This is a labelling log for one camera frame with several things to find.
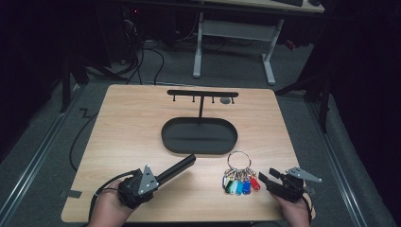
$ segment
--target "black stand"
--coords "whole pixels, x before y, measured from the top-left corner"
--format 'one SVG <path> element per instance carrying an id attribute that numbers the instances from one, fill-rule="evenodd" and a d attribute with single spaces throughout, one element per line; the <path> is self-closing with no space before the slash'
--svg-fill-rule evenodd
<path id="1" fill-rule="evenodd" d="M 212 98 L 212 103 L 215 103 L 215 97 L 222 97 L 230 98 L 229 102 L 223 103 L 234 104 L 238 93 L 185 90 L 168 90 L 167 93 L 173 96 L 173 101 L 176 96 L 192 96 L 192 102 L 195 102 L 195 96 L 200 97 L 198 117 L 175 117 L 163 126 L 163 144 L 168 150 L 184 154 L 225 154 L 233 149 L 238 137 L 235 126 L 225 119 L 202 117 L 202 113 L 206 96 Z"/>

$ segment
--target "desk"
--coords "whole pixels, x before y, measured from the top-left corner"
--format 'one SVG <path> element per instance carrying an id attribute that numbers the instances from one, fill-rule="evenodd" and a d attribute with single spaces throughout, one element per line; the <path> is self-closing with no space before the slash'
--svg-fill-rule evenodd
<path id="1" fill-rule="evenodd" d="M 318 7 L 312 6 L 307 0 L 304 0 L 301 7 L 294 7 L 287 4 L 273 2 L 271 0 L 203 0 L 206 3 L 221 3 L 232 4 L 245 7 L 259 7 L 268 9 L 292 10 L 300 12 L 324 12 L 322 5 Z M 203 13 L 200 13 L 200 20 L 198 25 L 198 45 L 195 53 L 194 72 L 193 77 L 199 78 L 201 76 L 201 43 L 202 36 L 220 36 L 227 38 L 257 40 L 268 42 L 265 47 L 265 53 L 262 54 L 262 62 L 265 67 L 266 77 L 268 84 L 274 85 L 275 79 L 271 70 L 270 58 L 276 45 L 278 36 L 284 19 L 279 19 L 276 26 L 256 26 L 249 24 L 230 23 L 215 20 L 203 20 Z"/>
<path id="2" fill-rule="evenodd" d="M 238 140 L 234 150 L 250 155 L 254 171 L 269 176 L 270 167 L 283 172 L 298 165 L 272 90 L 112 85 L 71 188 L 82 194 L 79 199 L 67 199 L 61 214 L 64 221 L 87 221 L 94 192 L 112 177 L 138 167 L 143 170 L 145 165 L 150 165 L 153 174 L 159 175 L 187 156 L 167 150 L 161 130 L 173 117 L 196 117 L 200 101 L 196 99 L 194 103 L 192 96 L 177 96 L 173 102 L 173 97 L 166 93 L 169 89 L 238 92 L 235 104 L 222 104 L 219 100 L 212 103 L 206 97 L 203 116 L 224 118 L 236 127 Z M 262 189 L 251 195 L 231 196 L 223 192 L 221 180 L 228 168 L 227 156 L 197 155 L 193 166 L 162 185 L 154 192 L 154 198 L 142 204 L 129 221 L 281 219 L 276 202 L 260 181 Z M 242 162 L 238 165 L 248 164 L 244 157 L 233 161 Z"/>

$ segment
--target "blue key tag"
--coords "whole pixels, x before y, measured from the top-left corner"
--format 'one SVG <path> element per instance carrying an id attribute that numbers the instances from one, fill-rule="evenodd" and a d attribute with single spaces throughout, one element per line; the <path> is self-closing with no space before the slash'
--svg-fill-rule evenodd
<path id="1" fill-rule="evenodd" d="M 242 188 L 243 188 L 243 182 L 238 181 L 238 184 L 236 185 L 236 194 L 240 196 L 242 194 Z"/>
<path id="2" fill-rule="evenodd" d="M 251 194 L 251 182 L 248 180 L 244 181 L 244 184 L 242 186 L 242 193 L 244 195 L 249 195 Z"/>

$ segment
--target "human hand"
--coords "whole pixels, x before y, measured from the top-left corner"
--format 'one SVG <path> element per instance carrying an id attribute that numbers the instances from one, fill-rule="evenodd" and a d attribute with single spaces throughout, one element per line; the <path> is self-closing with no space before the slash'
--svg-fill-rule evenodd
<path id="1" fill-rule="evenodd" d="M 117 180 L 102 191 L 98 197 L 94 212 L 88 227 L 120 227 L 130 217 L 134 209 L 123 205 L 118 199 L 118 185 L 121 181 Z"/>
<path id="2" fill-rule="evenodd" d="M 302 199 L 296 202 L 286 201 L 273 193 L 270 194 L 277 200 L 283 212 L 284 219 L 289 227 L 309 227 L 309 210 Z"/>

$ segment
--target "key ring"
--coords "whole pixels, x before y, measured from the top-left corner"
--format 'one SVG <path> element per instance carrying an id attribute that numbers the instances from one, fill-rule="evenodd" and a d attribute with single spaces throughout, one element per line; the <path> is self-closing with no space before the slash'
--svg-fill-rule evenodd
<path id="1" fill-rule="evenodd" d="M 231 157 L 231 155 L 234 154 L 234 153 L 243 153 L 243 154 L 245 154 L 245 155 L 247 156 L 248 160 L 250 161 L 248 167 L 239 169 L 239 171 L 245 171 L 245 169 L 251 168 L 252 160 L 251 160 L 250 156 L 249 156 L 246 152 L 244 152 L 244 151 L 242 151 L 242 150 L 235 150 L 235 151 L 232 151 L 232 152 L 228 155 L 228 157 L 227 157 L 227 165 L 228 165 L 228 167 L 229 167 L 230 169 L 237 169 L 237 168 L 234 168 L 233 166 L 230 165 L 230 157 Z"/>

